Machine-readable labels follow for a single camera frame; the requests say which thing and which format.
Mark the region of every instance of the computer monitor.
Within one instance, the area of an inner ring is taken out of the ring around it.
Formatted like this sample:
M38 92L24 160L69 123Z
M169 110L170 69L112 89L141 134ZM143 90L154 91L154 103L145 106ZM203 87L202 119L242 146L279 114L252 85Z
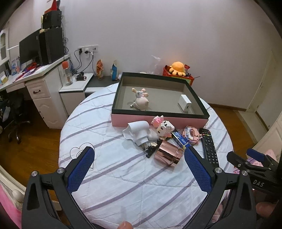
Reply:
M39 42L36 37L39 35L39 30L36 30L19 43L19 56L21 64L39 57Z

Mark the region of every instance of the human hand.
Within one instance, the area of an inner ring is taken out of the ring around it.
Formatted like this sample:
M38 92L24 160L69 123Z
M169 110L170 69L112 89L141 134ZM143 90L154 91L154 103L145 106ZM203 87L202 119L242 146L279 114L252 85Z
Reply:
M117 229L133 229L133 226L131 223L127 222L127 221L123 221Z
M269 202L260 202L255 206L255 209L261 217L268 218L273 212L275 207L276 204L272 204Z

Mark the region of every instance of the white comforter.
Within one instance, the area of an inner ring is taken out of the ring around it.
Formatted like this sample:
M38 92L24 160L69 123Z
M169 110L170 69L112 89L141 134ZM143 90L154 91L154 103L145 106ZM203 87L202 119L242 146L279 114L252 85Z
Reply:
M108 229L123 221L135 228L175 228L185 225L206 193L202 192L183 157L165 168L146 158L140 147L111 125L111 108L118 84L87 97L73 111L61 132L59 166L66 167L85 146L95 148L95 160L78 191L72 193L87 218ZM230 137L215 111L206 128L212 133L220 167L233 172L226 155ZM195 149L203 156L202 144Z

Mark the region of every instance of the metal screw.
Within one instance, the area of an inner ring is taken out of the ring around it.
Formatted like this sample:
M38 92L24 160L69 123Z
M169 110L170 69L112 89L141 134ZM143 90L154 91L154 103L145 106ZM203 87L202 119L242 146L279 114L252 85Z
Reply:
M63 173L64 170L65 170L64 168L58 168L58 169L57 169L57 173Z
M221 168L215 168L215 172L216 173L222 173L222 169Z
M33 177L35 177L36 175L37 175L37 171L33 171L32 173L31 173L31 175L33 176Z
M248 172L245 171L245 170L243 170L243 171L242 171L242 174L243 174L243 176L247 176L247 175L248 175Z

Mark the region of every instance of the drawer handle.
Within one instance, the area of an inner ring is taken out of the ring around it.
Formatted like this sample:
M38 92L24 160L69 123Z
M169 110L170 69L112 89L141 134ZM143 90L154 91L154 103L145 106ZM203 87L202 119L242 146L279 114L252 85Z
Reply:
M41 92L40 90L38 92ZM38 92L33 91L33 94L37 94Z

